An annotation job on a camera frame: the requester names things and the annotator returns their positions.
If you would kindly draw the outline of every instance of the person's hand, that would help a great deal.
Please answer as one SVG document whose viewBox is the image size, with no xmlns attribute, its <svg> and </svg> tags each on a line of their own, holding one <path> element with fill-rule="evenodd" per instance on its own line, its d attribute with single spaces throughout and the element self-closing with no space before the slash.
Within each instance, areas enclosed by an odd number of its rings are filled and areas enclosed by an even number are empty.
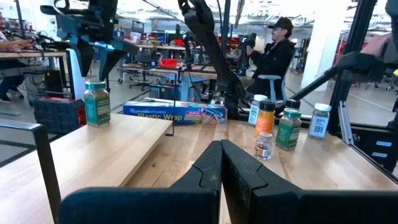
<svg viewBox="0 0 398 224">
<path fill-rule="evenodd" d="M 250 46 L 246 46 L 246 54 L 250 56 L 254 52 L 254 49 Z"/>
<path fill-rule="evenodd" d="M 12 45 L 27 45 L 29 44 L 28 40 L 12 40 L 10 41 L 10 44 Z"/>
</svg>

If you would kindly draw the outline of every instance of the plastic wrap box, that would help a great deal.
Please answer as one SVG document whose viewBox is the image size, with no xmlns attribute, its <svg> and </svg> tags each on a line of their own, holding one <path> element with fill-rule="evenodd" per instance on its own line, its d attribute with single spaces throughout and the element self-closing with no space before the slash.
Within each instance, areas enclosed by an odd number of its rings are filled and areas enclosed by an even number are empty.
<svg viewBox="0 0 398 224">
<path fill-rule="evenodd" d="M 175 120 L 175 124 L 224 124 L 227 110 L 224 106 L 203 103 L 176 102 L 173 116 L 173 101 L 136 102 L 123 105 L 123 114 Z"/>
</svg>

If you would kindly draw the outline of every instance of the small glass spice jar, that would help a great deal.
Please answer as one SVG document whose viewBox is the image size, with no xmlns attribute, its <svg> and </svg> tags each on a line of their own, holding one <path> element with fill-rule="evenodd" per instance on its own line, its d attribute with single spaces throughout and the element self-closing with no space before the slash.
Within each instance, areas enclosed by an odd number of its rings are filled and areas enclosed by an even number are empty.
<svg viewBox="0 0 398 224">
<path fill-rule="evenodd" d="M 267 100 L 268 97 L 264 95 L 254 95 L 253 102 L 250 105 L 250 114 L 249 114 L 249 124 L 251 126 L 256 126 L 257 117 L 259 115 L 260 110 L 260 102 Z"/>
<path fill-rule="evenodd" d="M 296 109 L 285 109 L 280 119 L 275 143 L 280 148 L 289 151 L 297 145 L 301 128 L 301 112 Z"/>
<path fill-rule="evenodd" d="M 328 128 L 331 106 L 323 103 L 315 103 L 312 113 L 308 136 L 312 139 L 324 139 Z"/>
<path fill-rule="evenodd" d="M 272 152 L 272 133 L 259 133 L 256 139 L 256 157 L 268 160 L 271 158 Z"/>
<path fill-rule="evenodd" d="M 90 126 L 101 127 L 111 121 L 109 93 L 105 87 L 105 82 L 86 82 L 85 109 L 87 124 Z"/>
<path fill-rule="evenodd" d="M 275 102 L 260 102 L 260 111 L 257 117 L 256 128 L 254 129 L 254 137 L 257 137 L 260 133 L 272 133 L 274 129 L 275 109 Z"/>
</svg>

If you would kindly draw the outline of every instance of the wooden tabletop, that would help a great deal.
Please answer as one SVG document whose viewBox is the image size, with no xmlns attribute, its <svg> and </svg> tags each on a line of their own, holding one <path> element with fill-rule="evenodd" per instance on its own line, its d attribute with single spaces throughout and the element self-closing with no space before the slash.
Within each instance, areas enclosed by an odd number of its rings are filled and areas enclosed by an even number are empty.
<svg viewBox="0 0 398 224">
<path fill-rule="evenodd" d="M 84 126 L 51 143 L 61 197 L 94 186 L 123 186 L 171 121 L 112 114 L 102 128 Z M 0 223 L 52 223 L 36 152 L 0 169 Z"/>
<path fill-rule="evenodd" d="M 254 154 L 254 128 L 247 122 L 177 126 L 175 136 L 162 137 L 126 186 L 169 187 L 213 140 L 220 139 Z M 294 151 L 274 146 L 271 159 L 261 162 L 302 189 L 398 190 L 398 185 L 341 139 L 329 134 L 322 141 L 310 139 L 307 129 L 301 130 Z"/>
<path fill-rule="evenodd" d="M 157 49 L 165 49 L 165 50 L 185 50 L 185 47 L 179 47 L 179 46 L 157 46 L 157 45 L 137 45 L 137 47 L 142 47 L 142 48 L 154 48 L 156 47 Z"/>
<path fill-rule="evenodd" d="M 42 57 L 41 52 L 0 52 L 0 58 L 21 58 L 21 57 Z M 44 52 L 44 57 L 64 57 L 67 53 L 60 52 Z"/>
<path fill-rule="evenodd" d="M 196 65 L 192 67 L 192 70 L 199 70 L 201 69 L 202 66 Z M 176 70 L 170 70 L 170 69 L 162 69 L 162 68 L 154 68 L 151 69 L 150 71 L 153 72 L 164 72 L 164 73 L 178 73 L 178 67 L 176 67 Z M 191 77 L 195 78 L 204 78 L 207 80 L 216 80 L 217 79 L 217 74 L 214 73 L 215 69 L 213 66 L 207 66 L 203 71 L 201 72 L 190 72 Z"/>
</svg>

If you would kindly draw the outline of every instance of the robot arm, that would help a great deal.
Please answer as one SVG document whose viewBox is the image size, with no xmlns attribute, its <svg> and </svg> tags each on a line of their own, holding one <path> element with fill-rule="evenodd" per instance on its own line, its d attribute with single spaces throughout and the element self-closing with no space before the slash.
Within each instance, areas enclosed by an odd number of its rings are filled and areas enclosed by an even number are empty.
<svg viewBox="0 0 398 224">
<path fill-rule="evenodd" d="M 210 8 L 204 0 L 190 0 L 194 7 L 188 5 L 188 0 L 178 0 L 178 5 L 185 18 L 185 23 L 196 39 L 205 47 L 217 73 L 217 86 L 230 100 L 226 103 L 237 104 L 246 94 L 242 83 L 228 67 L 220 45 L 214 35 L 214 19 Z"/>
<path fill-rule="evenodd" d="M 85 77 L 94 57 L 93 45 L 99 47 L 99 79 L 105 80 L 125 52 L 135 54 L 138 48 L 123 40 L 113 38 L 117 0 L 89 0 L 88 9 L 76 10 L 41 6 L 42 13 L 57 17 L 58 37 L 68 39 L 76 52 L 81 75 Z"/>
<path fill-rule="evenodd" d="M 386 12 L 391 16 L 392 37 L 398 51 L 398 1 L 388 0 L 386 4 Z"/>
</svg>

